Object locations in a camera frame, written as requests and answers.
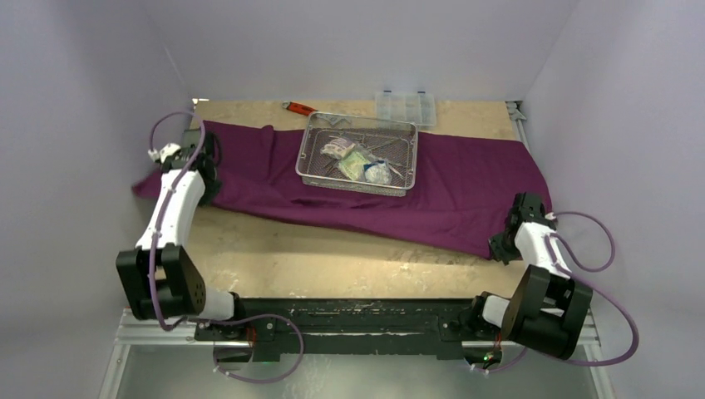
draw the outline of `wire mesh tray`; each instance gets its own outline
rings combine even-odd
[[[398,172],[392,173],[392,183],[376,185],[345,177],[335,167],[337,160],[321,154],[324,145],[341,136],[364,146],[376,157],[387,160]],[[306,185],[402,197],[416,180],[417,143],[418,130],[413,123],[314,112],[308,116],[296,173]]]

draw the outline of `gray wall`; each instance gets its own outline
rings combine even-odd
[[[598,215],[618,242],[596,279],[642,332],[634,359],[609,369],[620,397],[705,396],[703,15],[698,0],[582,0],[524,104],[555,208]],[[604,259],[597,229],[566,219],[560,231]],[[621,353],[629,330],[597,310],[605,354]]]
[[[521,99],[577,0],[145,0],[189,93]]]
[[[190,101],[138,1],[0,2],[0,53],[0,396],[96,397],[145,225],[130,184]]]

